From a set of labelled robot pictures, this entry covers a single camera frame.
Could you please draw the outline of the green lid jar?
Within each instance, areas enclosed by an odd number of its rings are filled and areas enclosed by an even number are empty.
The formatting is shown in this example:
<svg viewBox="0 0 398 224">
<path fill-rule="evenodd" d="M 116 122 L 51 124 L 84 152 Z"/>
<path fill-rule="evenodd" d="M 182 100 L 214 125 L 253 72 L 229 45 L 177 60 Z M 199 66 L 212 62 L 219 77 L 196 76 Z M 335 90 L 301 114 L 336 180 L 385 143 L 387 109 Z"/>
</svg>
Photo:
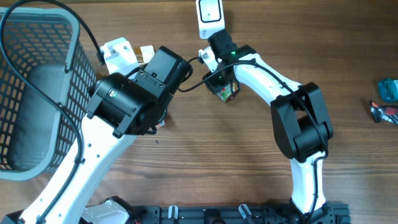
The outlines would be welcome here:
<svg viewBox="0 0 398 224">
<path fill-rule="evenodd" d="M 227 103 L 234 99 L 239 91 L 240 83 L 237 81 L 232 81 L 231 83 L 224 86 L 219 92 L 217 92 L 216 96 L 220 98 L 220 100 L 224 103 Z"/>
</svg>

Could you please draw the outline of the red white small packet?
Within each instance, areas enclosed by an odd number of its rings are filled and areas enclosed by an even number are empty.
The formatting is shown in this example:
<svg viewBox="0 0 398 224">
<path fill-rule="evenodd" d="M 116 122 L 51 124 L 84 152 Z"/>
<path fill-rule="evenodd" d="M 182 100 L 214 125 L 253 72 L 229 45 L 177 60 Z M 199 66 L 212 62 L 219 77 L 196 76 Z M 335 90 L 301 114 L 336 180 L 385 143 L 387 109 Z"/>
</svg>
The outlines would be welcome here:
<svg viewBox="0 0 398 224">
<path fill-rule="evenodd" d="M 156 125 L 156 128 L 161 128 L 165 125 L 165 120 L 163 119 L 159 124 Z"/>
</svg>

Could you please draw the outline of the brown Pantree snack pouch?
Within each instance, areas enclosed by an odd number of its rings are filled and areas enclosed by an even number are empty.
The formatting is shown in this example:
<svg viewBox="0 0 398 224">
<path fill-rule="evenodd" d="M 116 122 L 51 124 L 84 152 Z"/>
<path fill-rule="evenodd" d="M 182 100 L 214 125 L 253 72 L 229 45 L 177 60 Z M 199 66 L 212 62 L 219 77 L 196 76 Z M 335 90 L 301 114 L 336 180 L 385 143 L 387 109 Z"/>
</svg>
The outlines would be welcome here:
<svg viewBox="0 0 398 224">
<path fill-rule="evenodd" d="M 140 65 L 149 63 L 150 60 L 155 55 L 155 49 L 152 45 L 146 45 L 141 47 L 136 47 L 133 49 L 135 56 L 137 58 L 137 62 Z"/>
</svg>

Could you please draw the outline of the black red hex wrench pack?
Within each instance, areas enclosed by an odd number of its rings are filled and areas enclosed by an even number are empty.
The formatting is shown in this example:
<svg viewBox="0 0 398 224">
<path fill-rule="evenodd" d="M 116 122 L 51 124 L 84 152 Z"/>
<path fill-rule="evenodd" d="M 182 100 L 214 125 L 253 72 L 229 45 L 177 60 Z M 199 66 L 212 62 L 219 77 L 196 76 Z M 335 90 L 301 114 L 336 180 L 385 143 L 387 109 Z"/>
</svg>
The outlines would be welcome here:
<svg viewBox="0 0 398 224">
<path fill-rule="evenodd" d="M 397 125 L 397 106 L 378 105 L 373 101 L 369 102 L 369 106 L 375 123 L 387 121 Z"/>
</svg>

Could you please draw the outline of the blue Listerine mouthwash bottle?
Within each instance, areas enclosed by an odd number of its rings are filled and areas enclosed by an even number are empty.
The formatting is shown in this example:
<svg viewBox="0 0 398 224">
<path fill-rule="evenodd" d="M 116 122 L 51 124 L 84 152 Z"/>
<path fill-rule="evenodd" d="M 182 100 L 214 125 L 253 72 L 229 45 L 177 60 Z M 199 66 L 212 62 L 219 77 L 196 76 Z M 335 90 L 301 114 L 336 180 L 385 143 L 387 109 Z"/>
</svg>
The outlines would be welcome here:
<svg viewBox="0 0 398 224">
<path fill-rule="evenodd" d="M 378 83 L 380 97 L 387 103 L 397 101 L 397 80 L 385 78 Z"/>
</svg>

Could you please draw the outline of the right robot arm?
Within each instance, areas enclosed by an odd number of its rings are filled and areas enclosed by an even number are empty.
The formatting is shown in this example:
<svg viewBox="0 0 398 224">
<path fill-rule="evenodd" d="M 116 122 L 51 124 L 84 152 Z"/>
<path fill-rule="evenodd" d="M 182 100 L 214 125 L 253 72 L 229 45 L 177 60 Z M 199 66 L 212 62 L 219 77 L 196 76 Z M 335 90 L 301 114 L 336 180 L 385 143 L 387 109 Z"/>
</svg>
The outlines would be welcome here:
<svg viewBox="0 0 398 224">
<path fill-rule="evenodd" d="M 226 29 L 201 36 L 199 55 L 208 66 L 209 88 L 235 82 L 256 92 L 271 109 L 274 139 L 292 169 L 292 203 L 307 223 L 326 202 L 322 165 L 333 127 L 320 88 L 302 85 L 274 70 L 250 46 L 238 47 Z"/>
</svg>

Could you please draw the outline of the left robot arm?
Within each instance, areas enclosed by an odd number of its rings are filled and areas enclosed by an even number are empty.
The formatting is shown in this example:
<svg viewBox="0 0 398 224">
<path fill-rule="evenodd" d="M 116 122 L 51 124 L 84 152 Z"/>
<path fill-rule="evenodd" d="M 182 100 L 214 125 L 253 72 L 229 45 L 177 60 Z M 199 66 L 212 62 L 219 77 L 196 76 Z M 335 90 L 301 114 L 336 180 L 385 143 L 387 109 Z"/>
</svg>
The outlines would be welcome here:
<svg viewBox="0 0 398 224">
<path fill-rule="evenodd" d="M 161 46 L 149 63 L 96 82 L 75 142 L 36 200 L 3 223 L 78 223 L 117 158 L 140 135 L 155 134 L 174 93 L 192 72 Z"/>
</svg>

